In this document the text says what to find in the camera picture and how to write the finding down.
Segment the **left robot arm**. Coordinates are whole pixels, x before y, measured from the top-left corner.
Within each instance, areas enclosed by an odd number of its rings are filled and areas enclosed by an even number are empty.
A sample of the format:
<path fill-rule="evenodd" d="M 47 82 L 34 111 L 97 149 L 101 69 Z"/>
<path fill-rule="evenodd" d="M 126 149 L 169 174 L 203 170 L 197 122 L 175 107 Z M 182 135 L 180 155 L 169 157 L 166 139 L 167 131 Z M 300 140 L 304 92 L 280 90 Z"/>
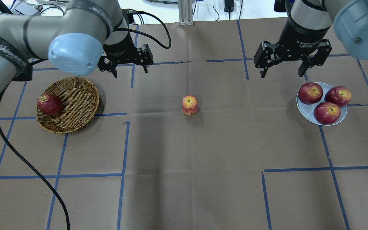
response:
<path fill-rule="evenodd" d="M 61 17 L 0 14 L 0 93 L 32 79 L 31 58 L 74 75 L 154 63 L 147 44 L 135 47 L 117 0 L 71 0 Z"/>

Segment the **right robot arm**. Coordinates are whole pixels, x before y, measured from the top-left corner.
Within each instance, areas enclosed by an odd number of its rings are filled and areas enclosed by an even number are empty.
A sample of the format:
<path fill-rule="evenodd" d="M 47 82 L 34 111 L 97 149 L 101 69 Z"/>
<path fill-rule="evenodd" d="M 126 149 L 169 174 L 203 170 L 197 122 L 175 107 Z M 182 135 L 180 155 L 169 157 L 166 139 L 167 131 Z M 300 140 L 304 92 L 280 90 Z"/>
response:
<path fill-rule="evenodd" d="M 330 27 L 350 56 L 368 60 L 368 0 L 275 0 L 274 11 L 287 21 L 279 41 L 262 41 L 254 55 L 262 78 L 284 61 L 302 61 L 299 77 L 322 66 L 333 49 L 325 38 Z"/>

